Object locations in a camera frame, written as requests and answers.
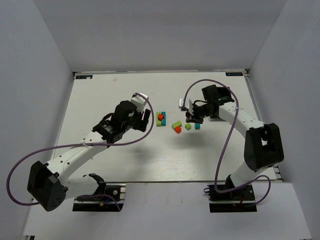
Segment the teal arch block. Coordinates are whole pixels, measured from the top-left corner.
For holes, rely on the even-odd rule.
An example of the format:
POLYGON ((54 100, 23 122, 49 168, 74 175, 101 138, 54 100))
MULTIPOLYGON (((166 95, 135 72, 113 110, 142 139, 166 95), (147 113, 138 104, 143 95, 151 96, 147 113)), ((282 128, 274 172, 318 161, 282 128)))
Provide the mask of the teal arch block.
POLYGON ((163 119, 161 121, 161 126, 166 126, 166 124, 167 124, 166 112, 162 111, 161 114, 163 115, 163 119))

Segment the green arch block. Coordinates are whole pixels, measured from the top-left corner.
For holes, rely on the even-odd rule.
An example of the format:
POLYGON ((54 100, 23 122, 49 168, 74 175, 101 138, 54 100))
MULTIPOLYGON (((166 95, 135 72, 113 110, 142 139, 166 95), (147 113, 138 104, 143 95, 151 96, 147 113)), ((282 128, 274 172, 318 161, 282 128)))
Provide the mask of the green arch block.
POLYGON ((161 112, 156 113, 156 126, 161 127, 162 126, 162 121, 164 119, 164 115, 161 112))

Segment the green rectangular block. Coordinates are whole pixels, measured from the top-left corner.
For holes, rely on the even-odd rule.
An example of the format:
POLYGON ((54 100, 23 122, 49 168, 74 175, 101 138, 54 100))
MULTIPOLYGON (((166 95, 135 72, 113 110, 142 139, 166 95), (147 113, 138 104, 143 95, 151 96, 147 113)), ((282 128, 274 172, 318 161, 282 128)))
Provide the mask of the green rectangular block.
POLYGON ((182 126, 182 122, 180 120, 178 120, 177 122, 174 122, 171 127, 173 129, 177 128, 177 127, 181 127, 182 126))

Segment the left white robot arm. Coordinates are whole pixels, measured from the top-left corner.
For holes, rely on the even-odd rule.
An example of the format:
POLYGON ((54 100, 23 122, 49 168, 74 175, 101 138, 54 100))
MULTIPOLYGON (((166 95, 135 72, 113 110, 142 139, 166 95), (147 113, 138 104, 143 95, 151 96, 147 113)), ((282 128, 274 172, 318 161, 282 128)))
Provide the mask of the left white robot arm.
POLYGON ((111 146, 118 146, 123 135, 133 129, 149 134, 149 118, 154 116, 145 94, 133 95, 121 101, 113 113, 109 113, 95 125, 89 134, 68 151, 46 163, 37 161, 31 166, 27 190, 47 211, 53 211, 69 198, 81 201, 112 201, 106 192, 106 182, 95 173, 71 180, 70 176, 95 155, 111 146))

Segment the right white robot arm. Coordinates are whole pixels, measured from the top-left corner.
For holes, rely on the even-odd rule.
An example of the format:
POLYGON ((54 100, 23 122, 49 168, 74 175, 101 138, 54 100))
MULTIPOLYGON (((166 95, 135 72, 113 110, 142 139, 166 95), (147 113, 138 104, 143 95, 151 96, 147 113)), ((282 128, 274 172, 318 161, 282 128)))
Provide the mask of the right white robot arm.
POLYGON ((260 173, 284 160, 284 150, 279 127, 264 123, 240 108, 232 90, 215 82, 202 90, 202 105, 185 97, 179 100, 179 108, 185 112, 186 122, 202 124, 204 118, 221 119, 244 137, 243 163, 225 180, 221 193, 238 191, 260 178, 260 173))

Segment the black plastic box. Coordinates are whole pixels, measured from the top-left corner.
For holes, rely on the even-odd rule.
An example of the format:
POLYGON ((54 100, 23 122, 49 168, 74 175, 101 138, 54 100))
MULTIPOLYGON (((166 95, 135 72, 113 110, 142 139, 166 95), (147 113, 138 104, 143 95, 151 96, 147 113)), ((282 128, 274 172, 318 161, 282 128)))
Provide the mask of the black plastic box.
POLYGON ((234 102, 227 87, 217 87, 218 101, 221 103, 234 102))

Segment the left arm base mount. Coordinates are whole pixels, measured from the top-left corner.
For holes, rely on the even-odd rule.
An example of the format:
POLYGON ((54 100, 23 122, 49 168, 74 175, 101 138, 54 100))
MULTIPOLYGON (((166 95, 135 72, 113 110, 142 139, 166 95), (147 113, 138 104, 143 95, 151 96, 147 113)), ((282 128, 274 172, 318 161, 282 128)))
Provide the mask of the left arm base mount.
POLYGON ((125 203, 126 184, 107 183, 104 190, 94 193, 96 197, 74 199, 73 212, 111 213, 120 212, 125 203))

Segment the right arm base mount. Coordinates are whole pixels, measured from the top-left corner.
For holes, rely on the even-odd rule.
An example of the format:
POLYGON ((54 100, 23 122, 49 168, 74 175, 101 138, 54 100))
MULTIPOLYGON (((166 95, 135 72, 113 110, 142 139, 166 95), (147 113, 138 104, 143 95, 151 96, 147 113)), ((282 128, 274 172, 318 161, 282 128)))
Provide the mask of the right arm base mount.
POLYGON ((218 193, 213 184, 208 184, 203 192, 208 195, 211 213, 255 213, 257 212, 256 198, 253 187, 218 193))

